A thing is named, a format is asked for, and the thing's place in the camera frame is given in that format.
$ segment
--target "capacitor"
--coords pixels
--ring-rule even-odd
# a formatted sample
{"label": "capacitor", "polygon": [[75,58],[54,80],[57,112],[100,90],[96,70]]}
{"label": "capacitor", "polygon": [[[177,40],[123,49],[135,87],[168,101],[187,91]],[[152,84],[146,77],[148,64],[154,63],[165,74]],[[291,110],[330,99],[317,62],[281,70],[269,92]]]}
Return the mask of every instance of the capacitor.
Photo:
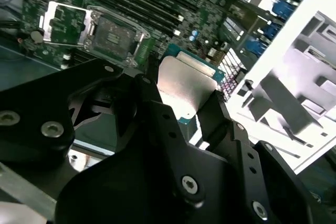
{"label": "capacitor", "polygon": [[63,59],[70,60],[71,59],[71,55],[70,54],[63,54]]}
{"label": "capacitor", "polygon": [[69,65],[68,65],[68,64],[62,64],[62,65],[61,65],[61,69],[67,69],[67,68],[69,68]]}
{"label": "capacitor", "polygon": [[192,32],[191,32],[191,34],[193,35],[193,36],[197,36],[198,35],[198,31],[197,30],[193,30]]}
{"label": "capacitor", "polygon": [[43,35],[42,35],[42,33],[40,31],[32,31],[30,33],[30,37],[37,44],[43,42]]}

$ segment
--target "black metal bracket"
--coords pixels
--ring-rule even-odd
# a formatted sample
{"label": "black metal bracket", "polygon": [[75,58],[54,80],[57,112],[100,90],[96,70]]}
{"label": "black metal bracket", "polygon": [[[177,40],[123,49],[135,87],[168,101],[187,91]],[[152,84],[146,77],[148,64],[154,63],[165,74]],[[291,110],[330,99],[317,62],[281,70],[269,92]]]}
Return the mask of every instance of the black metal bracket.
{"label": "black metal bracket", "polygon": [[[155,71],[131,78],[93,60],[1,92],[0,162],[51,191],[56,224],[332,223],[275,148],[250,145],[218,91],[197,113],[210,144],[202,151],[185,142],[156,82]],[[74,128],[101,113],[116,115],[117,153],[76,176],[67,171],[50,190]]]}

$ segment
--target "mounting hole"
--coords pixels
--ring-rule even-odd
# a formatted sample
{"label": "mounting hole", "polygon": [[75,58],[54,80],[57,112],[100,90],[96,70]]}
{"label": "mounting hole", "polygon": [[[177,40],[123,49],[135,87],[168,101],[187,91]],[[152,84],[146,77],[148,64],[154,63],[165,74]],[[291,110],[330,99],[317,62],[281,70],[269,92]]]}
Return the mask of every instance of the mounting hole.
{"label": "mounting hole", "polygon": [[174,133],[174,132],[170,132],[170,133],[168,133],[168,135],[169,135],[171,138],[176,138],[176,133]]}
{"label": "mounting hole", "polygon": [[104,68],[105,68],[106,71],[114,72],[114,69],[111,68],[110,66],[105,66]]}
{"label": "mounting hole", "polygon": [[250,170],[251,170],[251,172],[254,173],[254,174],[257,173],[257,171],[256,171],[253,167],[250,167]]}
{"label": "mounting hole", "polygon": [[148,83],[148,84],[151,83],[151,81],[150,81],[148,78],[146,78],[146,77],[143,77],[142,80],[143,80],[144,82]]}

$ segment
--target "black plastic part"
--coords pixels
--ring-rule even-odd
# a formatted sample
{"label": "black plastic part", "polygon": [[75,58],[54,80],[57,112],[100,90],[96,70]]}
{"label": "black plastic part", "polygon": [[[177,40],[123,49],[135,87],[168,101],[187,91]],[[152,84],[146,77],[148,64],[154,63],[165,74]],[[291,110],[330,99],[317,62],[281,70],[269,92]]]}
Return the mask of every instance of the black plastic part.
{"label": "black plastic part", "polygon": [[[105,66],[113,67],[114,72],[106,71]],[[108,62],[94,60],[2,91],[0,111],[14,111],[20,121],[13,126],[0,126],[0,161],[39,163],[36,167],[62,162],[75,138],[72,120],[84,102],[74,98],[118,78],[121,72]],[[75,108],[72,120],[68,112],[71,107]],[[41,126],[49,121],[62,124],[64,133],[60,137],[42,135]]]}
{"label": "black plastic part", "polygon": [[[236,190],[229,196],[233,204],[243,209],[237,217],[240,221],[253,223],[275,223],[269,205],[264,177],[258,153],[249,145],[246,130],[232,121],[218,91],[215,91],[197,113],[201,125],[203,141],[210,144],[208,151],[215,153],[231,164],[232,186]],[[262,220],[253,209],[253,202],[263,205],[267,220]]]}
{"label": "black plastic part", "polygon": [[281,223],[334,223],[277,150],[269,150],[266,143],[259,141],[254,148],[259,153],[271,208]]}

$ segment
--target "electronic component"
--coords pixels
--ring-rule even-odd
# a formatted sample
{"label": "electronic component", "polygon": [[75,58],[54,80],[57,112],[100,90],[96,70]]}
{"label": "electronic component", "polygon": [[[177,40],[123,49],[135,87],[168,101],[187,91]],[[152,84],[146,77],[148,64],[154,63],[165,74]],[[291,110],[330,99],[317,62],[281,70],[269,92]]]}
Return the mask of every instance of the electronic component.
{"label": "electronic component", "polygon": [[88,8],[92,11],[92,20],[84,49],[100,58],[112,58],[122,65],[137,67],[134,58],[151,35],[137,23],[110,10],[98,6]]}
{"label": "electronic component", "polygon": [[32,31],[30,33],[31,39],[34,41],[34,43],[42,43],[43,42],[43,35],[41,34],[40,31]]}
{"label": "electronic component", "polygon": [[295,7],[285,1],[279,1],[274,3],[272,12],[274,12],[279,18],[287,20],[294,12]]}
{"label": "electronic component", "polygon": [[166,57],[166,56],[176,57],[180,61],[186,63],[187,65],[189,65],[193,68],[195,68],[196,70],[200,71],[201,73],[211,77],[217,83],[220,83],[225,76],[224,72],[217,69],[211,63],[209,63],[206,60],[200,58],[199,56],[189,52],[188,50],[180,48],[178,45],[170,44],[168,46],[168,49],[166,50],[166,52],[163,54],[163,57]]}
{"label": "electronic component", "polygon": [[[219,29],[225,15],[222,3],[226,1],[24,0],[21,32],[30,35],[32,31],[40,29],[43,42],[35,43],[27,39],[22,46],[56,67],[60,67],[64,54],[71,49],[71,52],[76,50],[77,53],[76,56],[71,53],[70,66],[87,61],[88,58],[82,56],[87,54],[90,59],[104,58],[121,66],[143,70],[149,53],[155,51],[161,58],[170,43],[179,44],[181,48],[205,59],[210,48],[206,42],[221,41]],[[137,41],[141,40],[141,35],[140,38],[137,35],[133,38],[134,34],[126,31],[124,21],[119,24],[114,18],[109,18],[110,14],[105,11],[104,18],[107,20],[92,24],[95,18],[91,14],[94,10],[89,6],[103,7],[124,20],[131,20],[134,23],[131,27],[142,27],[149,36],[141,42]],[[115,29],[122,31],[122,36],[107,33],[101,26],[112,27],[113,23],[118,26]],[[44,50],[49,52],[48,56],[42,54]]]}
{"label": "electronic component", "polygon": [[267,45],[259,40],[248,40],[245,44],[246,50],[260,57],[266,50]]}
{"label": "electronic component", "polygon": [[264,26],[261,30],[264,32],[264,36],[266,38],[268,38],[269,40],[273,40],[278,32],[281,30],[281,28],[282,26],[280,26],[279,24],[271,22],[269,25]]}

